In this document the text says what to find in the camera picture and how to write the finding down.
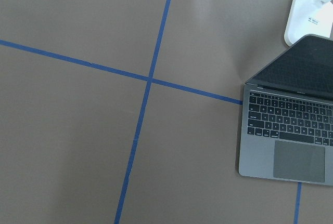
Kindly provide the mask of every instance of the laptop keyboard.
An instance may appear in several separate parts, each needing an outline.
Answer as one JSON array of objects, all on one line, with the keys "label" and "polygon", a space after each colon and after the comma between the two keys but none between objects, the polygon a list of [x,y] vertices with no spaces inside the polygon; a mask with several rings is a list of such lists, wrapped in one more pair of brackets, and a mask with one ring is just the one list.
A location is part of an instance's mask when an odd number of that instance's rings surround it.
[{"label": "laptop keyboard", "polygon": [[333,106],[250,92],[248,134],[333,146]]}]

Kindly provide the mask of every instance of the trackpad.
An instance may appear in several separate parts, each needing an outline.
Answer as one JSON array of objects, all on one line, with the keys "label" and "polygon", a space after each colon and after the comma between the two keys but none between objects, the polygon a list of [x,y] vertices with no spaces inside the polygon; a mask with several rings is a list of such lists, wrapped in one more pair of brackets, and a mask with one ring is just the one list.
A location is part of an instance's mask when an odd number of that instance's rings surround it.
[{"label": "trackpad", "polygon": [[275,141],[273,176],[301,181],[325,181],[325,148]]}]

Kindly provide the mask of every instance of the black laptop screen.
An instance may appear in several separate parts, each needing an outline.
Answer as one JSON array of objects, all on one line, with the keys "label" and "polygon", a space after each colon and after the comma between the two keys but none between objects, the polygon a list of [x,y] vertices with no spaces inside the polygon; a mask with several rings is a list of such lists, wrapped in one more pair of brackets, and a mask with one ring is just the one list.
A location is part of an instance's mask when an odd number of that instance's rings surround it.
[{"label": "black laptop screen", "polygon": [[247,83],[333,99],[333,40],[306,36]]}]

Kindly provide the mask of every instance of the blue line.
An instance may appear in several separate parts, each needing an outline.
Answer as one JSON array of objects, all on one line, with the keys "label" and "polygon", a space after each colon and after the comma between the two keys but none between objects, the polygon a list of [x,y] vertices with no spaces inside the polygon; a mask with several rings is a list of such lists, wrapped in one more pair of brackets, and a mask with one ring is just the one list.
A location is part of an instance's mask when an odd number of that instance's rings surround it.
[{"label": "blue line", "polygon": [[207,91],[198,90],[198,89],[194,89],[194,88],[183,86],[183,85],[173,84],[173,83],[166,82],[166,81],[163,81],[163,80],[157,80],[155,78],[153,78],[152,82],[155,83],[155,84],[164,85],[164,86],[167,86],[167,87],[172,87],[172,88],[175,88],[175,89],[178,89],[178,90],[188,91],[189,93],[195,93],[195,94],[203,95],[203,96],[206,96],[206,97],[215,98],[215,99],[227,101],[227,102],[230,102],[230,103],[235,103],[235,104],[242,105],[242,101],[240,101],[240,100],[225,97],[225,96],[221,96],[221,95],[214,94],[214,93],[209,93]]},{"label": "blue line", "polygon": [[298,215],[300,212],[300,202],[301,202],[301,191],[302,191],[302,183],[298,182],[293,224],[298,224]]},{"label": "blue line", "polygon": [[126,174],[125,174],[125,178],[124,178],[124,182],[123,182],[123,187],[121,189],[121,194],[120,194],[120,198],[119,198],[116,216],[114,218],[115,224],[119,223],[120,217],[122,214],[122,210],[123,210],[123,206],[124,206],[124,201],[125,201],[125,197],[126,197],[127,188],[129,185],[129,179],[130,179],[130,174],[131,174],[131,170],[133,167],[136,148],[137,148],[138,140],[140,137],[142,123],[144,121],[146,106],[148,103],[148,97],[149,97],[149,92],[150,92],[150,88],[151,88],[151,83],[153,80],[153,74],[155,71],[157,57],[158,57],[158,53],[160,50],[161,41],[162,41],[162,37],[163,37],[164,27],[165,27],[165,23],[166,23],[168,12],[169,12],[170,2],[171,2],[171,0],[166,0],[166,2],[165,2],[160,30],[158,33],[158,37],[157,37],[157,41],[156,41],[156,45],[155,45],[155,49],[154,49],[154,53],[153,53],[153,57],[152,57],[152,62],[151,62],[150,70],[149,70],[149,76],[148,76],[148,80],[147,80],[147,84],[146,84],[145,94],[144,94],[144,98],[142,100],[140,114],[139,114],[139,118],[138,118],[137,125],[136,125],[136,131],[135,131],[133,144],[132,144],[132,148],[131,148],[131,154],[129,157],[129,162],[127,164]]},{"label": "blue line", "polygon": [[111,68],[111,67],[106,67],[106,66],[100,65],[100,64],[90,63],[90,62],[80,60],[80,59],[74,59],[74,58],[71,58],[71,57],[67,57],[67,56],[60,55],[60,54],[55,54],[53,52],[44,51],[44,50],[36,49],[36,48],[33,48],[33,47],[29,47],[29,46],[23,46],[23,45],[20,45],[20,44],[15,44],[15,43],[4,41],[4,40],[1,40],[1,39],[0,39],[0,45],[8,46],[8,47],[23,50],[23,51],[32,52],[34,54],[39,54],[39,55],[47,56],[47,57],[50,57],[50,58],[60,59],[60,60],[63,60],[63,61],[67,61],[67,62],[83,65],[85,67],[90,67],[90,68],[94,68],[94,69],[98,69],[98,70],[102,70],[102,71],[107,71],[107,72],[123,75],[123,76],[126,76],[126,77],[136,78],[138,80],[148,81],[148,77],[146,77],[146,76],[142,76],[142,75],[127,72],[127,71],[122,71],[122,70]]}]

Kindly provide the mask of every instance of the silver laptop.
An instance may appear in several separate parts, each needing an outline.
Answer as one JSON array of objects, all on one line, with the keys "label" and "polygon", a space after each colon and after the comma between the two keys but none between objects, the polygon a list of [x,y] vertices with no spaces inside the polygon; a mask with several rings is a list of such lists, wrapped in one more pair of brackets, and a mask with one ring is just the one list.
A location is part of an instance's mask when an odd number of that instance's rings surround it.
[{"label": "silver laptop", "polygon": [[333,185],[333,40],[307,35],[246,82],[239,173]]}]

